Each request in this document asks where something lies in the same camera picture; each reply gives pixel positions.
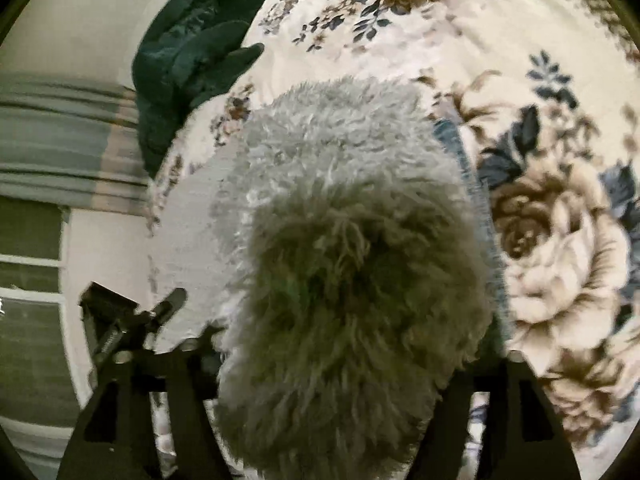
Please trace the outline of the dark green folded clothes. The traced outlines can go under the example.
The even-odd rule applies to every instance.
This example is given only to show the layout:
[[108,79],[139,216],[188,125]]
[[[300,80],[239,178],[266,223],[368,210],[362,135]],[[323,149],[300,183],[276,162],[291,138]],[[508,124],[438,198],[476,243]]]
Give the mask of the dark green folded clothes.
[[264,1],[169,0],[152,21],[131,67],[150,178],[192,110],[227,93],[264,52],[243,44]]

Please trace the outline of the floral cream bed blanket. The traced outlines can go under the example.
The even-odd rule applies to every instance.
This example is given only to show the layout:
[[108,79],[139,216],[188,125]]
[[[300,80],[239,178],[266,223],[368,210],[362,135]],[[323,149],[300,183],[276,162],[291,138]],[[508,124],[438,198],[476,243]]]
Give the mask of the floral cream bed blanket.
[[151,188],[157,292],[198,287],[213,184],[250,112],[303,81],[408,81],[491,189],[508,341],[586,479],[639,426],[639,51],[608,0],[266,0],[265,48],[199,106]]

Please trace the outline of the grey striped curtain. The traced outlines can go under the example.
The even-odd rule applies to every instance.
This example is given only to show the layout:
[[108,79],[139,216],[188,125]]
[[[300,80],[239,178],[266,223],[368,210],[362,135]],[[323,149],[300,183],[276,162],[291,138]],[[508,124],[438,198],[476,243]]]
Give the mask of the grey striped curtain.
[[144,216],[136,95],[119,84],[1,76],[1,195]]

